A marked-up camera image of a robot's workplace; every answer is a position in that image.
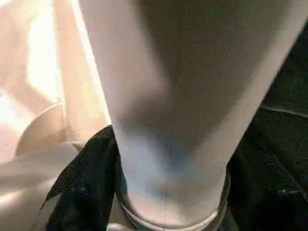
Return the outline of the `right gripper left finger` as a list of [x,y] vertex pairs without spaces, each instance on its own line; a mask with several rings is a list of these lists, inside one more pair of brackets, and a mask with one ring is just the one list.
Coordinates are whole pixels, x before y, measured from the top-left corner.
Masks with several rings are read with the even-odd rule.
[[45,202],[59,200],[46,231],[105,231],[115,194],[119,151],[111,125],[93,135],[61,172]]

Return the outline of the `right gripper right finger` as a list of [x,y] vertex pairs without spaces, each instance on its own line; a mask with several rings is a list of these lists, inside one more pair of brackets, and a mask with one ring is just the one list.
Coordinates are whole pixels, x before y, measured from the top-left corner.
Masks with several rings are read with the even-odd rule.
[[306,231],[308,198],[278,158],[246,134],[228,163],[231,214],[240,231]]

